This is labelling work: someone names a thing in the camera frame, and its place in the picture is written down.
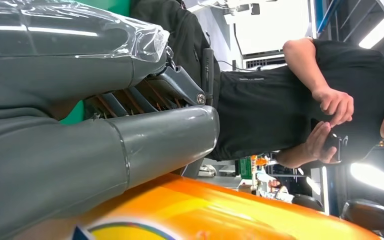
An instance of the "black t-shirt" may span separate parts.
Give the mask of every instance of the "black t-shirt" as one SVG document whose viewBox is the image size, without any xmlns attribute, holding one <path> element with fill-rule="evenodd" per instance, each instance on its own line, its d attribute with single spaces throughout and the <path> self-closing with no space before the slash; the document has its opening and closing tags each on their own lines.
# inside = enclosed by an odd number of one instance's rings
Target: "black t-shirt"
<svg viewBox="0 0 384 240">
<path fill-rule="evenodd" d="M 366 157 L 381 140 L 384 57 L 348 43 L 314 40 L 317 64 L 333 89 L 354 98 L 351 122 L 333 128 L 348 136 L 346 162 Z M 217 107 L 220 135 L 210 157 L 235 160 L 304 143 L 310 119 L 329 121 L 311 92 L 285 66 L 255 72 L 223 72 Z"/>
</svg>

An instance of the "printed logo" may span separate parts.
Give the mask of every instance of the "printed logo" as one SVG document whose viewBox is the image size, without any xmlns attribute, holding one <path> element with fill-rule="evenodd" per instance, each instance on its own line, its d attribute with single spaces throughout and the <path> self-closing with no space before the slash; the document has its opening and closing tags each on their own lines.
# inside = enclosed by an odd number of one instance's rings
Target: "printed logo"
<svg viewBox="0 0 384 240">
<path fill-rule="evenodd" d="M 179 240 L 180 237 L 164 227 L 138 221 L 109 221 L 93 227 L 76 227 L 71 240 Z"/>
</svg>

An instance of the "man's arm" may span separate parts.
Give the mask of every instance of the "man's arm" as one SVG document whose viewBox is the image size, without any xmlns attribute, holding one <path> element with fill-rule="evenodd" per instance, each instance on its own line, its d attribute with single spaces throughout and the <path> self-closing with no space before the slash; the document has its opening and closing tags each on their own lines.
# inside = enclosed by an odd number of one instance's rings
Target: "man's arm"
<svg viewBox="0 0 384 240">
<path fill-rule="evenodd" d="M 280 151 L 276 158 L 277 162 L 291 169 L 316 160 L 325 164 L 335 163 L 336 160 L 333 157 L 337 152 L 336 147 L 331 147 L 327 151 L 323 150 L 323 145 L 330 131 L 330 123 L 319 122 L 305 143 Z"/>
<path fill-rule="evenodd" d="M 329 87 L 316 60 L 316 46 L 311 38 L 289 40 L 283 45 L 283 52 L 289 69 L 311 91 L 312 97 L 320 102 L 326 115 L 334 115 L 331 127 L 351 121 L 354 113 L 354 99 L 346 92 Z"/>
<path fill-rule="evenodd" d="M 283 45 L 289 69 L 311 91 L 329 87 L 316 61 L 316 47 L 311 38 L 289 40 Z"/>
<path fill-rule="evenodd" d="M 316 161 L 305 149 L 305 143 L 281 150 L 276 157 L 277 162 L 287 168 L 295 169 L 303 164 Z"/>
</svg>

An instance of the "elbow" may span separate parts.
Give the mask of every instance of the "elbow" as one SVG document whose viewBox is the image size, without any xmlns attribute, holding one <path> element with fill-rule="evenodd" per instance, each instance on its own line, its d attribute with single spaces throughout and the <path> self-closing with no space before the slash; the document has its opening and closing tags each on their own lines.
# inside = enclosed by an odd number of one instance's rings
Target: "elbow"
<svg viewBox="0 0 384 240">
<path fill-rule="evenodd" d="M 305 37 L 301 39 L 295 39 L 295 40 L 288 40 L 283 44 L 282 50 L 285 56 L 295 50 L 299 49 L 308 49 L 308 48 L 315 48 L 313 44 L 313 40 L 311 38 Z"/>
<path fill-rule="evenodd" d="M 283 52 L 287 52 L 290 49 L 293 49 L 296 45 L 296 40 L 288 40 L 283 44 L 282 50 Z"/>
</svg>

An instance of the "black backpack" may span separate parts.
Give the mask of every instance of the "black backpack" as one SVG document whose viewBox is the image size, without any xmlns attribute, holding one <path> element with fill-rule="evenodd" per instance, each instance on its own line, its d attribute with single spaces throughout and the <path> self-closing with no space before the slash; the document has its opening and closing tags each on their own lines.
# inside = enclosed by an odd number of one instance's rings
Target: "black backpack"
<svg viewBox="0 0 384 240">
<path fill-rule="evenodd" d="M 201 86 L 203 50 L 210 48 L 197 17 L 185 9 L 182 0 L 132 0 L 130 17 L 160 25 L 170 33 L 168 45 L 174 52 L 174 62 L 182 66 L 198 86 Z M 214 57 L 214 101 L 217 102 L 220 67 Z"/>
</svg>

